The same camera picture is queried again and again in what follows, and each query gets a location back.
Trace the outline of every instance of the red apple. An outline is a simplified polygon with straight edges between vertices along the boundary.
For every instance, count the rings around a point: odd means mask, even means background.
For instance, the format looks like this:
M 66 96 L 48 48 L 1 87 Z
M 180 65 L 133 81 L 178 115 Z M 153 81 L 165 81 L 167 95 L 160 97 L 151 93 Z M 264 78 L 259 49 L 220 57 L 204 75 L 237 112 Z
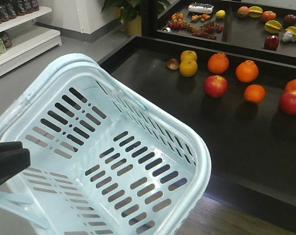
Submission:
M 288 115 L 296 115 L 296 90 L 285 92 L 279 100 L 281 111 Z
M 244 18 L 247 17 L 250 13 L 250 10 L 247 6 L 241 6 L 238 10 L 237 10 L 237 14 L 240 18 Z
M 219 98 L 227 92 L 228 82 L 223 76 L 212 75 L 206 78 L 203 89 L 208 96 Z

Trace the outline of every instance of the shelf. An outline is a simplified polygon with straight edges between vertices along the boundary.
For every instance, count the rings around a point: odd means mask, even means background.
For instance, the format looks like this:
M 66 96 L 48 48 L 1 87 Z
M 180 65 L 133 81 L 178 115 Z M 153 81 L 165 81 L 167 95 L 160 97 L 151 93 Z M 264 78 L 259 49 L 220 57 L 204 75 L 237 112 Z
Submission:
M 0 55 L 0 76 L 45 52 L 46 50 L 61 45 L 58 30 L 32 26 L 23 34 L 12 38 L 13 45 Z
M 30 13 L 30 14 L 26 14 L 24 16 L 18 16 L 15 19 L 9 20 L 7 22 L 3 22 L 0 24 L 0 32 L 5 31 L 9 28 L 13 28 L 15 26 L 18 26 L 22 23 L 25 23 L 27 21 L 33 20 L 39 16 L 43 16 L 49 12 L 51 12 L 51 8 L 49 7 L 45 7 L 45 6 L 40 6 L 39 11 Z

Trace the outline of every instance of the apple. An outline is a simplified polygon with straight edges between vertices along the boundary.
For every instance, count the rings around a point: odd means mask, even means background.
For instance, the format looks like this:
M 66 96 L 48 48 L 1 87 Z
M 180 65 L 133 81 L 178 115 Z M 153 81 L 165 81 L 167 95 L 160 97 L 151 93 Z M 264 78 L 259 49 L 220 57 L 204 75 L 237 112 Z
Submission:
M 219 98 L 228 90 L 226 78 L 220 75 L 211 75 L 205 79 L 203 89 L 212 98 Z
M 240 18 L 244 18 L 247 17 L 250 13 L 250 10 L 247 6 L 241 6 L 238 10 L 237 10 L 237 14 Z
M 285 114 L 296 115 L 296 90 L 285 92 L 280 97 L 279 107 Z
M 182 53 L 181 53 L 181 62 L 183 60 L 194 60 L 194 61 L 197 61 L 198 59 L 198 56 L 197 56 L 197 53 L 193 50 L 184 50 Z
M 296 24 L 296 16 L 295 15 L 287 15 L 283 19 L 283 23 L 286 27 L 294 26 Z
M 277 35 L 267 36 L 264 43 L 264 48 L 267 50 L 276 50 L 279 45 L 279 37 Z
M 194 60 L 183 60 L 179 65 L 179 71 L 184 77 L 192 77 L 198 70 L 198 64 Z

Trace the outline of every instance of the black display counter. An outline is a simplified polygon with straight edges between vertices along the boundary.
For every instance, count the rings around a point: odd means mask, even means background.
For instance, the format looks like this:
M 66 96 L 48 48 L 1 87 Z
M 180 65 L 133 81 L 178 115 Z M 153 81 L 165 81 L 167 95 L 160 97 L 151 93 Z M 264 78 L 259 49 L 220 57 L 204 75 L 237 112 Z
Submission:
M 195 47 L 149 37 L 133 37 L 99 64 L 114 78 L 193 128 L 206 142 L 212 159 L 212 178 L 206 193 L 254 216 L 296 232 L 296 206 L 262 190 L 249 189 L 232 179 L 253 182 L 296 198 L 296 117 L 283 114 L 278 101 L 286 83 L 296 78 L 296 67 L 225 52 L 230 61 L 223 76 L 229 82 L 221 98 L 205 95 L 203 82 L 212 75 L 209 57 L 222 50 Z M 182 51 L 198 54 L 199 69 L 192 78 L 170 70 L 166 61 Z M 247 84 L 235 77 L 235 68 L 252 59 L 260 74 L 253 82 L 267 90 L 265 100 L 245 101 Z

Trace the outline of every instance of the light blue plastic basket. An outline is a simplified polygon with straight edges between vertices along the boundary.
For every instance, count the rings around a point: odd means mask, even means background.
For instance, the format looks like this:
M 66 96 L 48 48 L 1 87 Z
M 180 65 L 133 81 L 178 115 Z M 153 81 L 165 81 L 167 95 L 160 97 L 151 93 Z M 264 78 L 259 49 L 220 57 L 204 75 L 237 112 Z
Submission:
M 39 235 L 172 235 L 211 171 L 190 127 L 82 54 L 42 72 L 0 117 L 0 138 L 31 154 L 0 207 Z

